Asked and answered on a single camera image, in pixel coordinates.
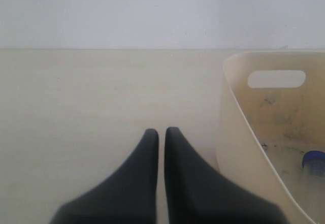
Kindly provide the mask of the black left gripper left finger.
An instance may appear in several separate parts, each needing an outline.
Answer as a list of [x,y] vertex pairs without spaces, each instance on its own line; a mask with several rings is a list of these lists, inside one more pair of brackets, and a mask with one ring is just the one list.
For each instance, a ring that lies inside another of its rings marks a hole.
[[51,223],[156,223],[159,136],[147,129],[107,179],[63,204]]

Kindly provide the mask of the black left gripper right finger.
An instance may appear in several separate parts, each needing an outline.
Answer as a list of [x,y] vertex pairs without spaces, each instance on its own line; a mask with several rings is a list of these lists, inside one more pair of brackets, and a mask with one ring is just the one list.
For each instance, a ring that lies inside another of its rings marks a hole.
[[181,130],[165,137],[169,223],[286,223],[280,208],[234,184],[211,167]]

